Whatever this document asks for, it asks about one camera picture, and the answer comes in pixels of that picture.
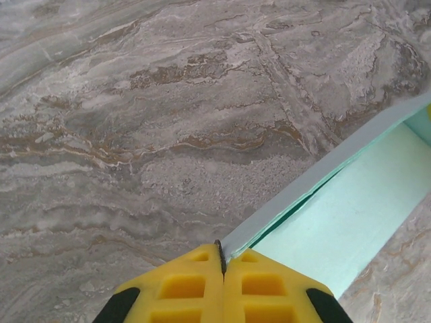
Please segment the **marble tile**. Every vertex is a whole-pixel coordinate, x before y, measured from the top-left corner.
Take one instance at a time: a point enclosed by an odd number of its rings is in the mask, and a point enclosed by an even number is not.
[[[0,1],[0,322],[91,322],[430,89],[424,1]]]
[[[431,321],[431,194],[341,296],[354,322]]]

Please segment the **yellow plastic casing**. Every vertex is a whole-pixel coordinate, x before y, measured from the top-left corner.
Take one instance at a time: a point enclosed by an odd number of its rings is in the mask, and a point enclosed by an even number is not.
[[[202,245],[121,285],[140,293],[124,323],[220,323],[223,274],[215,244]]]
[[[321,323],[306,290],[323,284],[247,249],[224,276],[223,323]]]

